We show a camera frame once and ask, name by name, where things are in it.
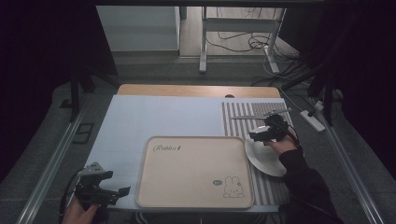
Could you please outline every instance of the white wall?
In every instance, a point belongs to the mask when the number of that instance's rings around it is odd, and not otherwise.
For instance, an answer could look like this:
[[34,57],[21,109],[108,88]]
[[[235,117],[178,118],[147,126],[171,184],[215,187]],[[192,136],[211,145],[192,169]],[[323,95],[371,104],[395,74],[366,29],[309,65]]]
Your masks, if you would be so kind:
[[111,51],[178,50],[178,7],[96,7]]

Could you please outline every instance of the metal frame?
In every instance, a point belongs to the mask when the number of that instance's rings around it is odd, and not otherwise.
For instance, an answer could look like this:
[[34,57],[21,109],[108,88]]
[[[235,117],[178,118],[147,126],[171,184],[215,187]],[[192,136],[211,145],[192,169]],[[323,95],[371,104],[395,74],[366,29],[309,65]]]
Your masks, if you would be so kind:
[[35,185],[35,189],[30,195],[26,205],[22,209],[16,223],[33,223],[35,215],[37,215],[38,209],[43,203],[44,198],[52,183],[52,180],[58,172],[59,166],[64,159],[64,155],[66,154],[66,151],[73,140],[73,136],[78,128],[78,125],[81,123],[81,120],[84,117],[89,101],[90,96],[83,97],[82,107],[77,114],[76,120],[74,122],[71,122],[67,127],[64,136],[62,137],[58,146],[55,148],[51,158],[49,159],[49,162],[47,163],[46,168],[43,171],[43,174],[40,176],[40,179]]
[[271,66],[273,73],[279,73],[279,69],[274,59],[274,45],[277,34],[282,24],[285,8],[281,8],[279,15],[273,19],[224,19],[208,18],[206,7],[202,14],[202,42],[199,62],[199,72],[206,72],[206,32],[254,32],[254,33],[271,33],[268,46],[264,47],[266,58]]
[[153,6],[153,7],[355,7],[354,0],[88,0],[96,6]]
[[346,177],[348,178],[351,187],[355,190],[355,193],[357,194],[361,202],[361,207],[363,208],[363,211],[369,219],[370,223],[383,224],[384,220],[379,214],[378,208],[376,207],[376,204],[371,197],[370,192],[361,180],[361,177],[356,171],[355,166],[347,155],[347,151],[344,149],[343,144],[338,138],[335,129],[328,124],[328,122],[321,113],[318,113],[318,118],[328,130],[326,133],[329,137],[330,143],[332,144],[332,148],[334,149],[334,152],[346,173]]

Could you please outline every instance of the white table surface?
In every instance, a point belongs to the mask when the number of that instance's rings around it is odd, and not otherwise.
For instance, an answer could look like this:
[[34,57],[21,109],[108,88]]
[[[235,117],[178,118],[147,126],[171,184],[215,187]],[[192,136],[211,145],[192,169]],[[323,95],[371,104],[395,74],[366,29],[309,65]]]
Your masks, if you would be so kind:
[[[148,210],[135,201],[143,152],[152,136],[224,136],[221,103],[282,103],[281,98],[216,98],[115,95],[86,165],[99,162],[114,175],[101,188],[131,186],[110,208]],[[249,212],[276,212],[276,205],[253,205]]]

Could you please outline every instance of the electrical outlet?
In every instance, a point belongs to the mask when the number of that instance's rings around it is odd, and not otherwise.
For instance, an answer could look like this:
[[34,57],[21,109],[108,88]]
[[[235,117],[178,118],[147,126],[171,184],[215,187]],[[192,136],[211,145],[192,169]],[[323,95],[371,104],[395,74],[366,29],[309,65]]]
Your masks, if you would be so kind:
[[308,111],[305,110],[300,115],[318,132],[323,132],[326,128],[314,116],[309,117]]

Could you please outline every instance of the human hand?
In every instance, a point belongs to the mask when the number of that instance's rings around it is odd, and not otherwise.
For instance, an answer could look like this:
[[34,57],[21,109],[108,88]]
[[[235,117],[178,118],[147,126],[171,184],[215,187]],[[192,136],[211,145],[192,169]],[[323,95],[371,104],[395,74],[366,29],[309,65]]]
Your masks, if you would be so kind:
[[81,201],[74,197],[64,213],[62,224],[91,224],[99,205],[92,203],[87,211],[82,208]]
[[[289,132],[296,136],[296,133],[293,129],[289,129]],[[286,135],[282,140],[273,142],[273,141],[265,141],[265,146],[271,147],[277,155],[280,155],[286,151],[294,150],[297,148],[294,141],[291,139],[290,136]]]

